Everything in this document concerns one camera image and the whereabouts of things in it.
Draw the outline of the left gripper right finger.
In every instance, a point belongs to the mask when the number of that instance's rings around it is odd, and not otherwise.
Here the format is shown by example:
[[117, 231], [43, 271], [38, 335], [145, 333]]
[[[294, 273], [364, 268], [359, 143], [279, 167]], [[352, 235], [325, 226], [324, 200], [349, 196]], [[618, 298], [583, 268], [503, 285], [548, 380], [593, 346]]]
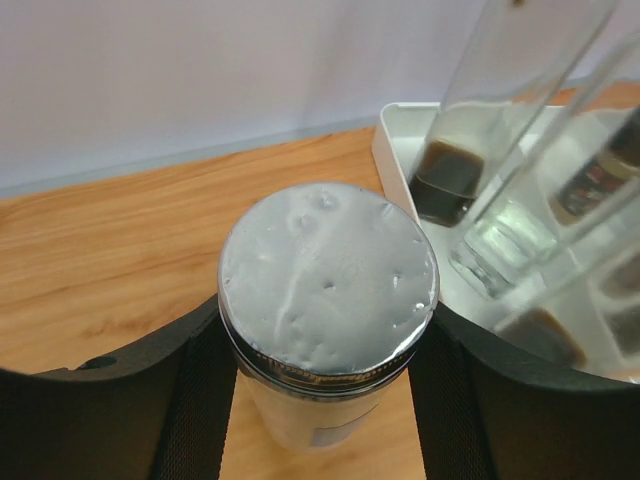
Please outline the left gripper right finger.
[[529, 354], [437, 306], [409, 364], [429, 479], [636, 479], [639, 388]]

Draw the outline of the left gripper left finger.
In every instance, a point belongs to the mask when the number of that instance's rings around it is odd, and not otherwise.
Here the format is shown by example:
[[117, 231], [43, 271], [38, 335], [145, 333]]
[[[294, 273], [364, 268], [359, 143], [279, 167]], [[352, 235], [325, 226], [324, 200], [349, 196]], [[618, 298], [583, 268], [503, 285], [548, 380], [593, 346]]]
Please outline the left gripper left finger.
[[215, 297], [76, 369], [3, 369], [1, 476], [216, 479], [235, 380]]

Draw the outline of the oil bottle dark sauce back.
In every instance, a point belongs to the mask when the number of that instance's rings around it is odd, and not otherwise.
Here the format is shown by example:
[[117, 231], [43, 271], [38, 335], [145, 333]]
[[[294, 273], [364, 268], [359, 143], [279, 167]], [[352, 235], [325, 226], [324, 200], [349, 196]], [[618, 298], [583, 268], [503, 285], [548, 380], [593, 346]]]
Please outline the oil bottle dark sauce back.
[[501, 339], [552, 363], [639, 381], [639, 223], [567, 281], [498, 323]]

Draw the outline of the oil bottle dark sauce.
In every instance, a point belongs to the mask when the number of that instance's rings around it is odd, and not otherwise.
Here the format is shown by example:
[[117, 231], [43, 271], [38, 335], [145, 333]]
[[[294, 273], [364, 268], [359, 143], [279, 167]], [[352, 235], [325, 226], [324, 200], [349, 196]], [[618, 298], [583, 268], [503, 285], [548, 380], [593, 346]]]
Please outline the oil bottle dark sauce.
[[552, 363], [639, 381], [639, 223], [567, 281], [498, 323], [501, 339]]
[[606, 27], [614, 1], [488, 1], [416, 156], [417, 215], [457, 225]]

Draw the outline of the silver lid jar blue label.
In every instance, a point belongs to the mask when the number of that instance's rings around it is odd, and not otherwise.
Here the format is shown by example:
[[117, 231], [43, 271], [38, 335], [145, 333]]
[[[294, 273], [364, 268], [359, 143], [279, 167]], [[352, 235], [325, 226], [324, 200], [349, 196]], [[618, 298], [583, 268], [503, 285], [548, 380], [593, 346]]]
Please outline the silver lid jar blue label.
[[250, 207], [218, 261], [218, 305], [272, 437], [334, 447], [407, 368], [439, 296], [434, 250], [403, 209], [346, 183]]

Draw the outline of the black label spice shaker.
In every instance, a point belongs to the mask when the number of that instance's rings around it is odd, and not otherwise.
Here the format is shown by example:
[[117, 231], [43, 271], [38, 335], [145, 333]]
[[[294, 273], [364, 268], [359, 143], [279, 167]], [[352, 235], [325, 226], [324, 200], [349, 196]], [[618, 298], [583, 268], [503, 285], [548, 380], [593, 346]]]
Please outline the black label spice shaker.
[[551, 211], [561, 225], [573, 225], [638, 174], [639, 106], [636, 106], [612, 139], [551, 196]]

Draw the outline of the clear oil bottle gold spout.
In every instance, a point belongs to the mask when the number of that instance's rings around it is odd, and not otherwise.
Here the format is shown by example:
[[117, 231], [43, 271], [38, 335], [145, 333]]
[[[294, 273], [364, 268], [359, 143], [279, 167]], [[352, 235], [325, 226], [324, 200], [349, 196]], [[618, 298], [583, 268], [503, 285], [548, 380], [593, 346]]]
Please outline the clear oil bottle gold spout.
[[606, 92], [624, 85], [639, 86], [637, 32], [623, 38], [596, 65], [452, 248], [451, 266], [482, 297], [502, 297], [638, 195], [639, 174], [568, 226], [556, 220], [549, 205], [551, 196], [639, 106], [606, 100]]

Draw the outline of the oil bottle dark sauce front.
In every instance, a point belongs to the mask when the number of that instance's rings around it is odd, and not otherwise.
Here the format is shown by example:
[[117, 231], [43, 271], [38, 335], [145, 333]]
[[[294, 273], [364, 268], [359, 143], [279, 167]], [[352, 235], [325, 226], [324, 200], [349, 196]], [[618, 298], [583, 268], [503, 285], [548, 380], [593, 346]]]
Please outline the oil bottle dark sauce front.
[[488, 1], [416, 156], [417, 215], [457, 225], [606, 27], [614, 1]]

